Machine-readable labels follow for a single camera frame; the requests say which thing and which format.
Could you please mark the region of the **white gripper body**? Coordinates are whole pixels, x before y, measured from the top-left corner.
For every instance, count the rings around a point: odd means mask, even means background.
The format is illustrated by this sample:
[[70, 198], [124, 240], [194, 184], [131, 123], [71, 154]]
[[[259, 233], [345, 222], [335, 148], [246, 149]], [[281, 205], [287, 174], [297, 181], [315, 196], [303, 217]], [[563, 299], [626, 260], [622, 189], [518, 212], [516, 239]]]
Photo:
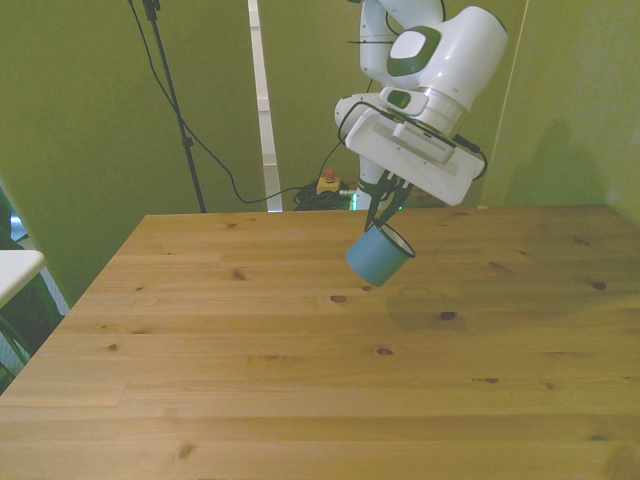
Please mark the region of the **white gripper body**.
[[346, 146], [448, 205], [460, 204], [484, 162], [408, 122], [366, 110]]

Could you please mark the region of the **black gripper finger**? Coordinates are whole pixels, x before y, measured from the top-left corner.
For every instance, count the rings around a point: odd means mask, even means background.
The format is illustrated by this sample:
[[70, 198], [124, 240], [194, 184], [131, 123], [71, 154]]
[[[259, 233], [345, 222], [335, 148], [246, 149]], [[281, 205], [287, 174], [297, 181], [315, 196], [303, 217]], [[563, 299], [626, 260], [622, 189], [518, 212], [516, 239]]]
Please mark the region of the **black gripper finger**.
[[392, 193], [392, 173], [383, 171], [376, 183], [364, 183], [364, 192], [370, 197], [364, 231], [373, 224], [381, 201], [387, 200]]
[[401, 209], [408, 199], [412, 190], [412, 185], [408, 181], [399, 180], [393, 189], [392, 199], [384, 211], [375, 220], [376, 225], [383, 225]]

